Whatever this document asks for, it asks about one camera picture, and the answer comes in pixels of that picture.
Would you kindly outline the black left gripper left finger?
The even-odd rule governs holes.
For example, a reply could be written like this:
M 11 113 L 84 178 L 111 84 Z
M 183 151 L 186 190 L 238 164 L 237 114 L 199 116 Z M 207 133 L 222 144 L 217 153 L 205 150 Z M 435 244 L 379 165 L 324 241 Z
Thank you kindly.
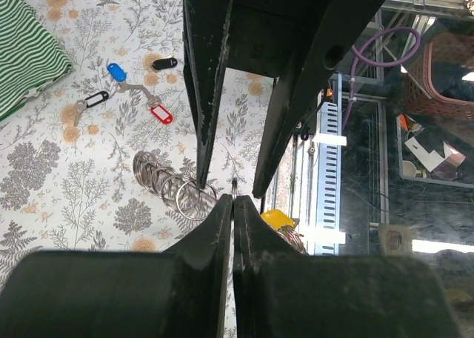
M 3 337 L 221 337 L 232 198 L 160 253 L 37 251 L 1 293 Z

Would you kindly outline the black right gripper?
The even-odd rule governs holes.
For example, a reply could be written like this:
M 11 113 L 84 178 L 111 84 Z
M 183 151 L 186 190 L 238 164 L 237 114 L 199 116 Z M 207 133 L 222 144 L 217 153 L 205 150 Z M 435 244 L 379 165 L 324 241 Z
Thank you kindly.
M 278 78 L 253 181 L 265 195 L 298 122 L 385 0 L 183 0 L 184 80 L 204 188 L 225 69 Z

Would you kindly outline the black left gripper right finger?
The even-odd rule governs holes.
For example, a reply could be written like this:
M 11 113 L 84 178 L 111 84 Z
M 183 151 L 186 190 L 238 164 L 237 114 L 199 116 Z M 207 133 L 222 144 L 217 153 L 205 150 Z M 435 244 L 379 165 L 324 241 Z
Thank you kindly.
M 408 256 L 309 256 L 233 203 L 239 337 L 459 337 L 435 272 Z

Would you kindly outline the yellow key tag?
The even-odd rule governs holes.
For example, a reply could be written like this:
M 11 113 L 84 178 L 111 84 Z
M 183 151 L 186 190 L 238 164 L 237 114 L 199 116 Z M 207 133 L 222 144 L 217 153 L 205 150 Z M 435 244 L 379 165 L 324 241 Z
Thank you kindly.
M 276 231 L 284 226 L 296 227 L 296 222 L 279 209 L 263 212 L 261 218 Z

